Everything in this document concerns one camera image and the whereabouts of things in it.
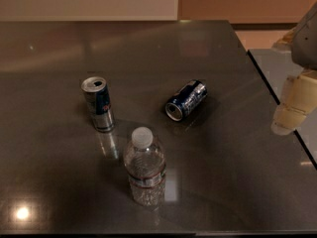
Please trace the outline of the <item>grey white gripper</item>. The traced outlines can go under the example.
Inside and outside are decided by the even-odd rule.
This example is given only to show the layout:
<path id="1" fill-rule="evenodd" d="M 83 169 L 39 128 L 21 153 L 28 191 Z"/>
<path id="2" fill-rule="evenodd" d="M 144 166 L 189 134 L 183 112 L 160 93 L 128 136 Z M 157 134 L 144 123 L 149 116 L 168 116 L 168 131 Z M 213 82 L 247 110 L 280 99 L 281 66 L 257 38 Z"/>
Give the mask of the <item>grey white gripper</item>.
<path id="1" fill-rule="evenodd" d="M 271 46 L 280 53 L 289 53 L 294 63 L 305 68 L 284 82 L 280 104 L 276 107 L 271 130 L 284 136 L 297 129 L 317 108 L 317 2 L 298 22 Z"/>

